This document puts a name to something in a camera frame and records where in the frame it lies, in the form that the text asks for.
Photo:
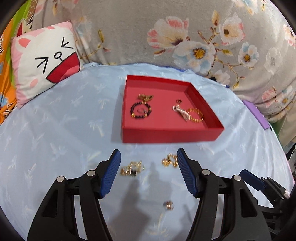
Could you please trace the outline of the white pink cat pillow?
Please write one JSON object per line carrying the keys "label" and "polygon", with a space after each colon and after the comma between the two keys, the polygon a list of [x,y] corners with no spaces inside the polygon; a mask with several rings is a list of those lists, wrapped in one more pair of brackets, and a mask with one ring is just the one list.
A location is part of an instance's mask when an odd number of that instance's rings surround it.
{"label": "white pink cat pillow", "polygon": [[17,107],[81,69],[73,25],[70,21],[14,37],[11,63],[16,85]]}

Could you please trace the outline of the gold braided bangle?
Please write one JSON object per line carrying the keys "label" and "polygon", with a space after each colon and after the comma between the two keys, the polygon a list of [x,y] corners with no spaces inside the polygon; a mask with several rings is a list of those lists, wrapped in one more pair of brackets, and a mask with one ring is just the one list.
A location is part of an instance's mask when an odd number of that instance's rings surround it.
{"label": "gold braided bangle", "polygon": [[187,113],[190,116],[190,121],[193,123],[201,123],[204,120],[203,113],[197,108],[189,108]]}

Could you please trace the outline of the light blue satin cloth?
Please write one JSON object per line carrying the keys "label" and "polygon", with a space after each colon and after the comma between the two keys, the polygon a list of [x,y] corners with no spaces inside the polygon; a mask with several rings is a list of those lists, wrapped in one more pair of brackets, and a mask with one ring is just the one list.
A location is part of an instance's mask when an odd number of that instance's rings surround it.
{"label": "light blue satin cloth", "polygon": [[[191,82],[224,126],[213,142],[140,145],[121,141],[121,107],[127,75],[149,75]],[[185,240],[198,201],[178,168],[162,159],[179,147],[202,167],[231,177],[248,169],[271,177],[287,190],[294,180],[276,134],[264,130],[229,89],[190,70],[149,64],[89,64],[23,108],[1,125],[1,208],[21,235],[58,176],[76,178],[107,160],[114,149],[122,165],[142,162],[134,177],[117,175],[100,202],[114,240]],[[173,210],[163,203],[171,200]]]}

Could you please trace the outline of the grey floral blanket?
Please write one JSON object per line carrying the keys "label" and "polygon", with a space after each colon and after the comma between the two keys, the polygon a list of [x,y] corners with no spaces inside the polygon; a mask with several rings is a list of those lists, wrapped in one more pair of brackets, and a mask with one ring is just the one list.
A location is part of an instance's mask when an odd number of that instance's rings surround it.
{"label": "grey floral blanket", "polygon": [[229,86],[268,121],[295,103],[295,34],[271,1],[39,1],[33,29],[70,21],[84,63],[170,66]]}

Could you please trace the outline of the small gold square earring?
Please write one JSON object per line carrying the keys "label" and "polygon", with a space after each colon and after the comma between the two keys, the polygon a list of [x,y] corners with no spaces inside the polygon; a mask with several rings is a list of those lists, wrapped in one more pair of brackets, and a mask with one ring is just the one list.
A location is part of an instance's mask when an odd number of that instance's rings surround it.
{"label": "small gold square earring", "polygon": [[173,210],[174,209],[174,205],[171,200],[165,201],[163,203],[163,207],[165,208],[165,210]]}

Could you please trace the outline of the purple flat object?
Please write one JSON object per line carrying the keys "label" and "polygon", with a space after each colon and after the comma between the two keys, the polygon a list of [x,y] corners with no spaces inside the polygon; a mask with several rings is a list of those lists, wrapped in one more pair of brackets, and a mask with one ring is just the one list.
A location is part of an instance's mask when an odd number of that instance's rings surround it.
{"label": "purple flat object", "polygon": [[259,109],[252,103],[246,100],[242,101],[244,105],[249,109],[249,111],[254,115],[260,125],[263,127],[264,130],[270,128],[269,122],[266,120],[264,115],[259,111]]}

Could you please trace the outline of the red jewelry tray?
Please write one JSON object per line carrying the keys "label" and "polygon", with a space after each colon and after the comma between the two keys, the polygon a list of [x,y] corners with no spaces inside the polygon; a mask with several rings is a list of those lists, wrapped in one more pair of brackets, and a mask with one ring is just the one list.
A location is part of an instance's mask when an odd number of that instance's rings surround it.
{"label": "red jewelry tray", "polygon": [[[187,109],[197,108],[201,123]],[[158,144],[214,141],[224,126],[190,82],[128,75],[122,103],[121,136],[125,143]]]}

